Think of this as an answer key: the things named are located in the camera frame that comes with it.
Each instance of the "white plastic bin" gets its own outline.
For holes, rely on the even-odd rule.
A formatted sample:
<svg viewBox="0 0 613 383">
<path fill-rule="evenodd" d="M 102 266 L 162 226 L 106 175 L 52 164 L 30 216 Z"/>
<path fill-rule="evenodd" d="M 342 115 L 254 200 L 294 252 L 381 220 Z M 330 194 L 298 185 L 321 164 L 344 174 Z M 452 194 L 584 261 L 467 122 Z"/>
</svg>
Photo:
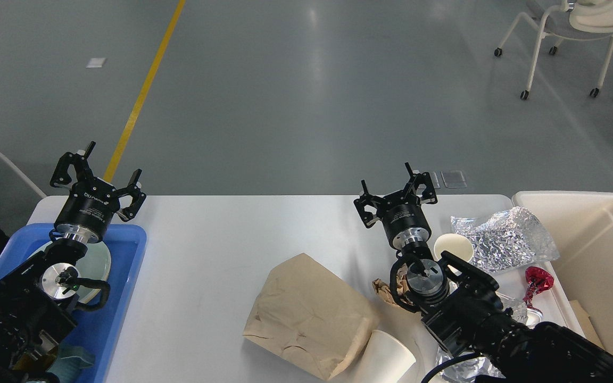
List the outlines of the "white plastic bin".
<svg viewBox="0 0 613 383">
<path fill-rule="evenodd" d="M 552 235 L 560 252 L 552 265 L 567 297 L 588 311 L 613 354 L 613 193 L 520 191 L 512 201 Z"/>
</svg>

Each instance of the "yellow floor line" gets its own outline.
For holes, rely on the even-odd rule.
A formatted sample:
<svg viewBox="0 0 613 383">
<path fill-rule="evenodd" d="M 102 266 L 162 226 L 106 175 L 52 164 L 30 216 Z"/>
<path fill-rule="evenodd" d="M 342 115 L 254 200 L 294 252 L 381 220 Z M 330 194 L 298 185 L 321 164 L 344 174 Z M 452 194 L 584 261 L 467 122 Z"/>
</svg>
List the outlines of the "yellow floor line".
<svg viewBox="0 0 613 383">
<path fill-rule="evenodd" d="M 151 68 L 148 70 L 146 80 L 144 80 L 143 86 L 141 87 L 141 92 L 138 94 L 138 98 L 136 99 L 136 103 L 134 103 L 134 108 L 131 109 L 131 114 L 129 115 L 125 129 L 122 131 L 122 136 L 120 136 L 120 140 L 117 142 L 115 151 L 112 153 L 112 158 L 110 158 L 110 163 L 107 165 L 107 169 L 105 169 L 103 179 L 107 182 L 112 182 L 112 177 L 115 175 L 117 165 L 119 165 L 122 154 L 127 147 L 127 141 L 129 141 L 129 136 L 131 136 L 131 132 L 134 130 L 134 125 L 136 124 L 139 113 L 141 113 L 141 108 L 143 107 L 144 102 L 146 102 L 148 91 L 151 90 L 151 84 L 153 84 L 153 78 L 155 78 L 158 68 L 160 67 L 160 61 L 162 61 L 162 57 L 165 55 L 165 51 L 167 51 L 167 45 L 170 42 L 172 33 L 175 31 L 178 17 L 181 14 L 181 10 L 183 9 L 183 5 L 185 3 L 186 0 L 179 0 L 175 14 L 172 15 L 172 20 L 170 20 L 170 24 L 167 26 L 165 36 L 162 37 L 160 48 L 158 48 L 158 53 L 155 54 Z"/>
</svg>

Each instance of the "brown crumpled paper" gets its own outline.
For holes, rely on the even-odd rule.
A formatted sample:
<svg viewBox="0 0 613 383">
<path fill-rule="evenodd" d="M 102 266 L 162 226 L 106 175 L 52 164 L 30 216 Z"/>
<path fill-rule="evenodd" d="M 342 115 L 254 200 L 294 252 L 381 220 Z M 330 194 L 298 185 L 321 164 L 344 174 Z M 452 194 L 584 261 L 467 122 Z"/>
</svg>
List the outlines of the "brown crumpled paper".
<svg viewBox="0 0 613 383">
<path fill-rule="evenodd" d="M 408 281 L 406 280 L 406 272 L 407 272 L 407 268 L 406 266 L 403 266 L 401 269 L 399 269 L 399 272 L 397 272 L 396 274 L 396 293 L 401 297 L 401 300 L 411 304 L 409 301 L 407 301 L 405 294 L 408 292 L 409 287 L 408 287 Z M 374 289 L 375 294 L 377 294 L 377 296 L 379 296 L 382 301 L 384 301 L 385 303 L 392 305 L 394 307 L 399 307 L 399 305 L 397 305 L 396 302 L 394 302 L 394 298 L 392 298 L 392 293 L 390 290 L 390 286 L 382 281 L 382 279 L 375 279 L 375 281 L 372 281 L 372 289 Z"/>
<path fill-rule="evenodd" d="M 269 273 L 243 337 L 330 380 L 363 351 L 378 324 L 368 299 L 300 254 Z"/>
</svg>

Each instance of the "white paper cup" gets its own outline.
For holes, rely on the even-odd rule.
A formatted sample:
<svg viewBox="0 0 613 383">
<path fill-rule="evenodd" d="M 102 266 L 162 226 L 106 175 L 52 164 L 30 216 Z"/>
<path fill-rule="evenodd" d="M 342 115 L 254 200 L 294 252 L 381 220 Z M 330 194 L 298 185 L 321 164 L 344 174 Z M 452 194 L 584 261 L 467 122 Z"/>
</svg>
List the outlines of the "white paper cup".
<svg viewBox="0 0 613 383">
<path fill-rule="evenodd" d="M 438 237 L 435 241 L 434 258 L 436 261 L 441 259 L 441 252 L 447 251 L 459 257 L 465 262 L 470 262 L 475 255 L 472 242 L 460 234 L 444 234 Z"/>
<path fill-rule="evenodd" d="M 373 330 L 353 376 L 354 383 L 397 383 L 416 357 L 392 335 Z"/>
</svg>

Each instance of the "blue tray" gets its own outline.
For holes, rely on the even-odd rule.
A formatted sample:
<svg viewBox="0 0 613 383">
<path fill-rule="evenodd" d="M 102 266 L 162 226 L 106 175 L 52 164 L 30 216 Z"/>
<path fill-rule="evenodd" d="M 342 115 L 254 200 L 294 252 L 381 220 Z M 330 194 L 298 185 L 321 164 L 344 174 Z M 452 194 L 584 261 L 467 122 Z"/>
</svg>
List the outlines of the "blue tray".
<svg viewBox="0 0 613 383">
<path fill-rule="evenodd" d="M 50 223 L 34 223 L 13 234 L 0 256 L 0 279 L 49 241 Z M 112 225 L 104 236 L 112 265 L 107 281 L 110 297 L 105 306 L 93 312 L 75 311 L 77 327 L 64 342 L 82 346 L 96 356 L 94 366 L 83 369 L 76 383 L 102 383 L 110 366 L 134 284 L 141 268 L 146 232 L 135 225 Z M 98 296 L 91 303 L 98 301 Z"/>
</svg>

